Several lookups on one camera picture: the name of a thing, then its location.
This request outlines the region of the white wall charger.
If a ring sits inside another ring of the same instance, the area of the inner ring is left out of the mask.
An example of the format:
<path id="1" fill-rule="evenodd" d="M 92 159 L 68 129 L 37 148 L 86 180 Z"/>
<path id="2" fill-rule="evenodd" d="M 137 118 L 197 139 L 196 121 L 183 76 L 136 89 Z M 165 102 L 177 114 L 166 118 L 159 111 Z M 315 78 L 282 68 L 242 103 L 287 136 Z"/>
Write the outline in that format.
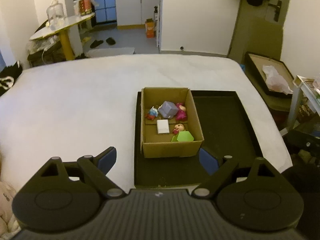
<path id="1" fill-rule="evenodd" d="M 169 134 L 169 122 L 167 119 L 157 120 L 157 133 L 158 134 Z"/>

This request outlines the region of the left black slipper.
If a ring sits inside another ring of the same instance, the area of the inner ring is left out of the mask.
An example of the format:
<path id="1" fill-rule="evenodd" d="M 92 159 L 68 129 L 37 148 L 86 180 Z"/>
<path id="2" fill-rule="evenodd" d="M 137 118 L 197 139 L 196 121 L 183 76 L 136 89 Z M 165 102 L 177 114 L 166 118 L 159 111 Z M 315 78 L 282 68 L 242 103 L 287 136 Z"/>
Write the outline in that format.
<path id="1" fill-rule="evenodd" d="M 97 48 L 98 46 L 100 46 L 101 44 L 103 44 L 103 40 L 94 40 L 91 45 L 90 45 L 90 48 L 91 49 L 94 49 L 94 48 Z"/>

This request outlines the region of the blue red figurine toy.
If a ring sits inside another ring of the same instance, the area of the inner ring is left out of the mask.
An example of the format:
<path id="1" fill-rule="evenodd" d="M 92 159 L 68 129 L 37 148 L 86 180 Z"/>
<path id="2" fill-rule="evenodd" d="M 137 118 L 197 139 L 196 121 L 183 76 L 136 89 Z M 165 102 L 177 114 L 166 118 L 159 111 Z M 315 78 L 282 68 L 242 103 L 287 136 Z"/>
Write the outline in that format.
<path id="1" fill-rule="evenodd" d="M 156 109 L 155 107 L 151 107 L 145 117 L 148 120 L 154 120 L 158 115 L 158 109 Z"/>

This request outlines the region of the black tray with paper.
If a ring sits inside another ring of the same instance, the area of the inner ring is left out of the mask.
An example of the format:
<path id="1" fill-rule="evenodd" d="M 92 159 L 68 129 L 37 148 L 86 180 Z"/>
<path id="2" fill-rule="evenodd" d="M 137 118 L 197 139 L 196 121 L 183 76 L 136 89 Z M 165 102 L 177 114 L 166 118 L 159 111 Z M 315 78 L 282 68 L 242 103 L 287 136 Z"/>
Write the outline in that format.
<path id="1" fill-rule="evenodd" d="M 282 61 L 247 52 L 245 63 L 267 95 L 292 98 L 293 76 Z"/>

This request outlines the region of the right black slipper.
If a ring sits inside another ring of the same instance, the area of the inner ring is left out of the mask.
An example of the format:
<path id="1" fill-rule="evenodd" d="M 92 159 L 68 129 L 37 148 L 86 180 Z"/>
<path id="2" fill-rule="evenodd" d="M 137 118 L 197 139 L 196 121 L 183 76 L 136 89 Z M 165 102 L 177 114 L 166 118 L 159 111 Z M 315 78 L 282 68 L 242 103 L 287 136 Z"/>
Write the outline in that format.
<path id="1" fill-rule="evenodd" d="M 112 37 L 109 37 L 106 39 L 106 43 L 110 46 L 113 46 L 116 44 L 116 41 Z"/>

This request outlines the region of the pink figurine toy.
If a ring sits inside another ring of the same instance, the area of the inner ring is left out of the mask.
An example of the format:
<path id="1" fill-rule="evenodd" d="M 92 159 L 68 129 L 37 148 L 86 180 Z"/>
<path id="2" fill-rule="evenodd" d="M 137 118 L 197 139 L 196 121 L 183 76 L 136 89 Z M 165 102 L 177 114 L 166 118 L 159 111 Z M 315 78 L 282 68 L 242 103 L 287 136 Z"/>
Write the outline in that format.
<path id="1" fill-rule="evenodd" d="M 183 103 L 177 103 L 178 112 L 175 115 L 177 121 L 187 121 L 187 109 Z"/>

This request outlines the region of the brown haired doll figurine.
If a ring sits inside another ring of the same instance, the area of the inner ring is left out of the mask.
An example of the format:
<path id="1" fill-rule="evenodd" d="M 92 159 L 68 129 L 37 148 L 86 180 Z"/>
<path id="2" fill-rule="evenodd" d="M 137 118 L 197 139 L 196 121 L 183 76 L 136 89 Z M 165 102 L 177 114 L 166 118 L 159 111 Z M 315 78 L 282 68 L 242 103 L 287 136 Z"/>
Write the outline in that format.
<path id="1" fill-rule="evenodd" d="M 177 135 L 178 133 L 183 132 L 183 131 L 185 131 L 185 126 L 184 126 L 184 124 L 176 124 L 176 125 L 174 126 L 174 129 L 172 130 L 172 133 L 173 133 L 174 135 Z"/>

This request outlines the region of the white crumpled paper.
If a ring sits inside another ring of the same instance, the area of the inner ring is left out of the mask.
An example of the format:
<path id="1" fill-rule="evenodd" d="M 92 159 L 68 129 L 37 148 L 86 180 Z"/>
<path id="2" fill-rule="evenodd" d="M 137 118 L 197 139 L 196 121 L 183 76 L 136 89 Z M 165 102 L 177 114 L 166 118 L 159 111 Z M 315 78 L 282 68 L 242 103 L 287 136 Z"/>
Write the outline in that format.
<path id="1" fill-rule="evenodd" d="M 289 87 L 287 81 L 274 66 L 263 65 L 262 70 L 266 76 L 266 85 L 269 90 L 286 95 L 293 94 L 293 90 Z"/>

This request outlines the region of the clear glass jar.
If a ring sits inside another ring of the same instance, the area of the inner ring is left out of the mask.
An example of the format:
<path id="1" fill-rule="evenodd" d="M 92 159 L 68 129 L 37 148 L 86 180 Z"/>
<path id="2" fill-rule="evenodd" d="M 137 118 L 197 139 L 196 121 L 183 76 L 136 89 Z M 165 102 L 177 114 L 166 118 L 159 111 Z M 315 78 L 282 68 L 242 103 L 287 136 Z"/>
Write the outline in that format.
<path id="1" fill-rule="evenodd" d="M 59 0 L 52 0 L 50 6 L 46 10 L 48 22 L 47 26 L 56 30 L 64 25 L 65 14 L 63 9 L 63 4 Z"/>

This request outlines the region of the orange cardboard box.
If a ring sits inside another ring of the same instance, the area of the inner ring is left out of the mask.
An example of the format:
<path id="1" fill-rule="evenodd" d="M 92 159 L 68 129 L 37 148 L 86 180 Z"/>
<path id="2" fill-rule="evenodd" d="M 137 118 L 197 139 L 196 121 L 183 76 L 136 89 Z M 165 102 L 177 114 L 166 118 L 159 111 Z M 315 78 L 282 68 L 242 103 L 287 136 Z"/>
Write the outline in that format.
<path id="1" fill-rule="evenodd" d="M 152 18 L 145 21 L 145 32 L 147 38 L 154 38 L 156 33 L 156 22 Z"/>

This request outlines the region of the black white mask garment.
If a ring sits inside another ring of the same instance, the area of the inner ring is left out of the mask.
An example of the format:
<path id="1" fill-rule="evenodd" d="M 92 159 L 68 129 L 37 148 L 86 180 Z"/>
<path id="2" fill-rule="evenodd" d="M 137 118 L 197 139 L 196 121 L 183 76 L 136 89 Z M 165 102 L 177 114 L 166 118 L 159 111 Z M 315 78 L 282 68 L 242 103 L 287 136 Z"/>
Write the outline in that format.
<path id="1" fill-rule="evenodd" d="M 0 74 L 0 96 L 6 93 L 22 74 L 23 68 L 19 61 L 10 66 L 5 66 Z"/>

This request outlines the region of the black shallow tray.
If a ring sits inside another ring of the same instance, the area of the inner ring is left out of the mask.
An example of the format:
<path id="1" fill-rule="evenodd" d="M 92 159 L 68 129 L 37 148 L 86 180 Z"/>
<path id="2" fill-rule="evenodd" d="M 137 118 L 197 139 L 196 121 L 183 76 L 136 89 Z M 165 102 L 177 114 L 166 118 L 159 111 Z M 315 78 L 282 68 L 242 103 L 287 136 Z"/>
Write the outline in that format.
<path id="1" fill-rule="evenodd" d="M 251 167 L 263 155 L 246 111 L 235 91 L 193 90 L 204 135 L 203 147 L 218 162 L 227 154 L 239 159 L 241 168 Z M 135 127 L 135 187 L 158 188 L 196 185 L 209 174 L 199 156 L 146 159 L 140 147 L 140 103 L 137 94 Z"/>

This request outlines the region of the brown cardboard box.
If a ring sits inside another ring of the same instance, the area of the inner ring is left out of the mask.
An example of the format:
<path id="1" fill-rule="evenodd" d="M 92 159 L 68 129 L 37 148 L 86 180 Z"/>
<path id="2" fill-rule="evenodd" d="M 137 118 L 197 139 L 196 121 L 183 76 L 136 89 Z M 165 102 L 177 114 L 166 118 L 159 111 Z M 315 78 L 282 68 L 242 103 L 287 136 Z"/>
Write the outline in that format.
<path id="1" fill-rule="evenodd" d="M 169 122 L 169 134 L 157 133 L 157 120 L 163 120 L 159 115 L 154 120 L 148 120 L 145 116 L 151 107 L 156 109 L 164 101 L 174 104 L 183 103 L 187 109 L 187 121 L 177 121 L 175 116 L 167 119 Z M 171 142 L 174 134 L 172 130 L 176 124 L 184 124 L 185 130 L 194 137 L 191 142 Z M 145 158 L 173 158 L 193 157 L 199 151 L 204 136 L 197 114 L 195 102 L 189 88 L 158 88 L 146 87 L 141 95 L 141 147 Z"/>

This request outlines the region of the purple cube toy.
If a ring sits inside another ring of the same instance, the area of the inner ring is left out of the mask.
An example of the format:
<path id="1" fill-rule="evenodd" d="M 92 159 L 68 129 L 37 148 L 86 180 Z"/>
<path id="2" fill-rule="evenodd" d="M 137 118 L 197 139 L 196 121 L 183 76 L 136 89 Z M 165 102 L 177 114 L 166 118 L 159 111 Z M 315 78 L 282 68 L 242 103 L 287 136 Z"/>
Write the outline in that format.
<path id="1" fill-rule="evenodd" d="M 178 107 L 170 101 L 164 101 L 158 108 L 158 112 L 165 119 L 172 119 L 178 113 Z"/>

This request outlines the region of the white kitchen cabinet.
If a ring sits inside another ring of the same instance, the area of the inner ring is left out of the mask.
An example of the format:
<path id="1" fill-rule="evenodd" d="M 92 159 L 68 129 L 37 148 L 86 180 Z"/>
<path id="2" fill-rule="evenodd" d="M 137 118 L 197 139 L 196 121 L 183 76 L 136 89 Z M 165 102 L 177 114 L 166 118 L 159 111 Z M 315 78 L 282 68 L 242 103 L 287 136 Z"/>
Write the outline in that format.
<path id="1" fill-rule="evenodd" d="M 117 28 L 144 29 L 145 21 L 153 18 L 160 0 L 116 0 Z"/>

